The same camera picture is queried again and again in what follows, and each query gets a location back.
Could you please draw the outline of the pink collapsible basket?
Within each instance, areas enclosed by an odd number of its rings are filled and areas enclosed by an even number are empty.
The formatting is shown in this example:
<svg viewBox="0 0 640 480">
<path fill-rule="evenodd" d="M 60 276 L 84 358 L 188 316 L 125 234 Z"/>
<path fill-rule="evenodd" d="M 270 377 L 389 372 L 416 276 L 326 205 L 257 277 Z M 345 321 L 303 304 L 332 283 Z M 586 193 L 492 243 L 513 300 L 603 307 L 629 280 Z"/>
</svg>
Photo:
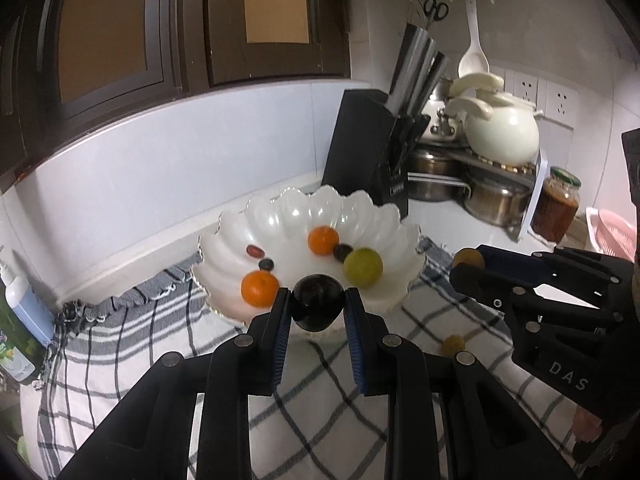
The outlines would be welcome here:
<svg viewBox="0 0 640 480">
<path fill-rule="evenodd" d="M 602 255 L 634 262 L 637 250 L 636 228 L 613 211 L 587 207 L 586 248 Z"/>
</svg>

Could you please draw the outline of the small dark blueberry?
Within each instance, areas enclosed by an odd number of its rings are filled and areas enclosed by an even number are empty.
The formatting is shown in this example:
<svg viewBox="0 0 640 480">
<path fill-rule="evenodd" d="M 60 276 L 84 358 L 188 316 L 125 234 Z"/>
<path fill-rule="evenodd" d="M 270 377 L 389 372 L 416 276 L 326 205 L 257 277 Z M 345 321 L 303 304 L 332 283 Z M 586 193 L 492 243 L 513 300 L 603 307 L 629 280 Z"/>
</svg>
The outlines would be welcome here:
<svg viewBox="0 0 640 480">
<path fill-rule="evenodd" d="M 258 262 L 258 268 L 260 270 L 271 272 L 274 269 L 274 262 L 271 258 L 262 258 L 262 260 Z"/>
</svg>

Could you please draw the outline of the black hanging scissors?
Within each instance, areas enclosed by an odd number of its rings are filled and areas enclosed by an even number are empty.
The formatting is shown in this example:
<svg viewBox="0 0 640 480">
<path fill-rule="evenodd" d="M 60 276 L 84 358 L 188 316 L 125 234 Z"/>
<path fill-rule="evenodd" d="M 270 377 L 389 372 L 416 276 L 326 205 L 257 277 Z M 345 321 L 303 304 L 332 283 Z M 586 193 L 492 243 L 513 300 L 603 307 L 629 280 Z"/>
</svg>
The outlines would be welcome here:
<svg viewBox="0 0 640 480">
<path fill-rule="evenodd" d="M 449 14 L 448 4 L 438 0 L 424 0 L 422 10 L 425 18 L 425 29 L 429 29 L 431 24 L 443 21 Z"/>
</svg>

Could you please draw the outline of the white pump bottle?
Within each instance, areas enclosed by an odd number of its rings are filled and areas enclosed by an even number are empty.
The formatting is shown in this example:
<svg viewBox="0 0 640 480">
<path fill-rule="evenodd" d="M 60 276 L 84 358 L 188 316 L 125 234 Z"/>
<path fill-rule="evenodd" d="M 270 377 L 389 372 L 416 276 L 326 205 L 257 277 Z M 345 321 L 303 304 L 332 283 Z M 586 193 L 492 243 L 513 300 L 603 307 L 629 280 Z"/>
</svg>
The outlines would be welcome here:
<svg viewBox="0 0 640 480">
<path fill-rule="evenodd" d="M 49 348 L 54 339 L 54 316 L 51 310 L 35 293 L 23 275 L 16 274 L 1 261 L 1 281 L 4 285 L 6 303 L 26 330 L 43 348 Z"/>
</svg>

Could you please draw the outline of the dark purple plum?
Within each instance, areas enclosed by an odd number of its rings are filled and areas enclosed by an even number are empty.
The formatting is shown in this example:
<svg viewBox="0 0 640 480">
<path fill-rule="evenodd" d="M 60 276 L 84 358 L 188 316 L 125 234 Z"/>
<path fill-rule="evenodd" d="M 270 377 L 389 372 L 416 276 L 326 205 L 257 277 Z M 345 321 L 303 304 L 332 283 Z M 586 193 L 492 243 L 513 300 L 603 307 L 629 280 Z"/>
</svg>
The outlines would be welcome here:
<svg viewBox="0 0 640 480">
<path fill-rule="evenodd" d="M 326 330 L 344 309 L 344 288 L 326 274 L 311 274 L 293 288 L 291 315 L 295 323 L 311 333 Z"/>
</svg>

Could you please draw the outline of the orange tangerine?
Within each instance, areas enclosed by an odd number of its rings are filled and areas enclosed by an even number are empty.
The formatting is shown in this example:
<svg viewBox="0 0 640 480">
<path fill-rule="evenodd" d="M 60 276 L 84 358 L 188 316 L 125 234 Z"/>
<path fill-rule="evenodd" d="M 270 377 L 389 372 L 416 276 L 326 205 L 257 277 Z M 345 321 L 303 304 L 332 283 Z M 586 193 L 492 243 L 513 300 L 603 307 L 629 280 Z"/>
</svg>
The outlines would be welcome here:
<svg viewBox="0 0 640 480">
<path fill-rule="evenodd" d="M 242 299 L 254 308 L 270 308 L 280 288 L 279 280 L 269 271 L 255 270 L 241 281 Z"/>
<path fill-rule="evenodd" d="M 307 236 L 308 248 L 317 256 L 332 255 L 337 244 L 340 244 L 340 234 L 332 226 L 316 226 Z"/>
</svg>

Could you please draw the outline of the yellow kumquat larger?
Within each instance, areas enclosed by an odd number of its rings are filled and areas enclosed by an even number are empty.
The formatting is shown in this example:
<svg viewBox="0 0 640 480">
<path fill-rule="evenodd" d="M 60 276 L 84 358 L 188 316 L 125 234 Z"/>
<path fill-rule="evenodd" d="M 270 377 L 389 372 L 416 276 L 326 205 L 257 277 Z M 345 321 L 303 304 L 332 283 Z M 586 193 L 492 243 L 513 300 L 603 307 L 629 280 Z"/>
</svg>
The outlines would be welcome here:
<svg viewBox="0 0 640 480">
<path fill-rule="evenodd" d="M 485 267 L 485 259 L 483 255 L 475 248 L 462 248 L 455 255 L 452 260 L 452 268 L 460 266 L 460 264 L 466 264 L 483 270 Z"/>
</svg>

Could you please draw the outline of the white wall socket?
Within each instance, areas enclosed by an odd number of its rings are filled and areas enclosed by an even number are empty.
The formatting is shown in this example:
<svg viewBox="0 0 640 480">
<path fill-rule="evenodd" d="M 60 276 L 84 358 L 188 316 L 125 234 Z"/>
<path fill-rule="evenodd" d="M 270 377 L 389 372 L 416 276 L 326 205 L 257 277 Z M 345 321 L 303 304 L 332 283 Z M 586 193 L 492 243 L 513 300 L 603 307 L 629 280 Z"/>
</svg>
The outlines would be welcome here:
<svg viewBox="0 0 640 480">
<path fill-rule="evenodd" d="M 505 70 L 504 88 L 517 98 L 536 105 L 542 117 L 560 126 L 574 129 L 577 124 L 578 92 L 562 84 L 514 70 Z"/>
</svg>

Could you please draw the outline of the steel pot lower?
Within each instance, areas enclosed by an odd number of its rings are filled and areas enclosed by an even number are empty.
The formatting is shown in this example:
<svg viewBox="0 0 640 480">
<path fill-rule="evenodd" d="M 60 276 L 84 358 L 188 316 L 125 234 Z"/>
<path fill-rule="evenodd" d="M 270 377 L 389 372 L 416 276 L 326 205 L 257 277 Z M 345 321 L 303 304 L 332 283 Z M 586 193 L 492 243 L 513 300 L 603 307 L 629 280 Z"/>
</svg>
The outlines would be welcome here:
<svg viewBox="0 0 640 480">
<path fill-rule="evenodd" d="M 532 192 L 512 183 L 501 183 L 483 177 L 469 177 L 471 194 L 463 200 L 464 209 L 477 220 L 512 228 L 524 217 Z"/>
</svg>

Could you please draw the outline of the dark wooden window frame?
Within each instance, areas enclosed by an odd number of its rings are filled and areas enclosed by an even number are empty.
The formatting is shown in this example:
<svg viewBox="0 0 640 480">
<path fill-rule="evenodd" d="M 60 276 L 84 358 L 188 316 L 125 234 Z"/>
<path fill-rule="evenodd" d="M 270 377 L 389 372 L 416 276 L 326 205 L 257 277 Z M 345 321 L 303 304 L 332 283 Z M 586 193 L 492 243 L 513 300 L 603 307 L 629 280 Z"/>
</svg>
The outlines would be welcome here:
<svg viewBox="0 0 640 480">
<path fill-rule="evenodd" d="M 1 0 L 1 185 L 142 110 L 349 74 L 346 0 Z"/>
</svg>

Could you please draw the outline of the black knife block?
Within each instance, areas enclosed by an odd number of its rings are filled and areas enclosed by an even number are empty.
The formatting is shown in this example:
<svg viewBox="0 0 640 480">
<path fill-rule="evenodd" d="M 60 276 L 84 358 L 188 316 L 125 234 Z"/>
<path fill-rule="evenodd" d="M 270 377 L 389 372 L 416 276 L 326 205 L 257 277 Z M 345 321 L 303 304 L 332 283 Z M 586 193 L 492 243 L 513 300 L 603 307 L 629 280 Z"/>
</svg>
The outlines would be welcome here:
<svg viewBox="0 0 640 480">
<path fill-rule="evenodd" d="M 406 160 L 397 174 L 387 166 L 387 145 L 399 118 L 386 108 L 386 94 L 373 89 L 343 93 L 321 183 L 343 196 L 366 192 L 376 206 L 392 204 L 408 216 Z"/>
</svg>

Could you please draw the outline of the green round fruit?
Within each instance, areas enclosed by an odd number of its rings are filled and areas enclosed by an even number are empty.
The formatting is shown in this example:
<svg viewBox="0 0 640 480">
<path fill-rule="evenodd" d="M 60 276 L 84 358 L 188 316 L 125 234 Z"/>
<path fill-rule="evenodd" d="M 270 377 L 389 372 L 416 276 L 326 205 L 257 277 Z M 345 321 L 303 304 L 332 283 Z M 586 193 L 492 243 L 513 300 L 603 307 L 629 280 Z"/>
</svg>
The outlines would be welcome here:
<svg viewBox="0 0 640 480">
<path fill-rule="evenodd" d="M 353 250 L 343 262 L 343 271 L 350 284 L 358 288 L 371 288 L 384 272 L 383 260 L 369 247 Z"/>
</svg>

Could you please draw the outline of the white scalloped fruit bowl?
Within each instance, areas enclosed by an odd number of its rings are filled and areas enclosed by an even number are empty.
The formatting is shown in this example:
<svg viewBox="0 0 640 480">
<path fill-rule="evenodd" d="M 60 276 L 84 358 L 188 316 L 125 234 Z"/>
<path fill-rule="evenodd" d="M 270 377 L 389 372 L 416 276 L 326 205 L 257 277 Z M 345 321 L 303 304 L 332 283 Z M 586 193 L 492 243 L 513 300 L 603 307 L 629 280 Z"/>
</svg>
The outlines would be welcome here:
<svg viewBox="0 0 640 480">
<path fill-rule="evenodd" d="M 424 267 L 420 237 L 418 226 L 401 222 L 396 206 L 376 206 L 366 192 L 288 188 L 272 200 L 255 196 L 243 209 L 223 212 L 198 240 L 201 260 L 192 275 L 214 312 L 247 326 L 271 309 L 281 287 L 323 274 L 349 288 L 358 286 L 358 272 L 379 268 L 378 279 L 359 292 L 367 311 L 386 315 L 406 299 Z"/>
</svg>

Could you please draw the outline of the red grape tomato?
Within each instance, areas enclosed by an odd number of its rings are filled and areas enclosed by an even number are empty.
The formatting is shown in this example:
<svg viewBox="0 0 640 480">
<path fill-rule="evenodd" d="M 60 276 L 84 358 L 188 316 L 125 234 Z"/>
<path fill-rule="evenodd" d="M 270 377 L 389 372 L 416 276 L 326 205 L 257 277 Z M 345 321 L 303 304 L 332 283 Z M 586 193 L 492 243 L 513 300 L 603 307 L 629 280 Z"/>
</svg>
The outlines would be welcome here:
<svg viewBox="0 0 640 480">
<path fill-rule="evenodd" d="M 245 251 L 247 255 L 255 259 L 262 259 L 265 257 L 265 252 L 262 250 L 262 248 L 259 248 L 258 246 L 253 244 L 247 245 Z"/>
</svg>

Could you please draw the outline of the yellow kumquat smaller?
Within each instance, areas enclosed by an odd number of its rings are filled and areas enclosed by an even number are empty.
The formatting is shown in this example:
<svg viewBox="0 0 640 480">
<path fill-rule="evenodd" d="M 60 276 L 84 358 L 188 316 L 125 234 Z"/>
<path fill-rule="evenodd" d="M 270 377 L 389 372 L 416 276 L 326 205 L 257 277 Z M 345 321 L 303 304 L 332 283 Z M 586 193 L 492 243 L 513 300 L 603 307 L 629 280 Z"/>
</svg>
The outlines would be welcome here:
<svg viewBox="0 0 640 480">
<path fill-rule="evenodd" d="M 440 354 L 452 358 L 458 352 L 465 350 L 465 339 L 461 335 L 450 335 L 440 345 Z"/>
</svg>

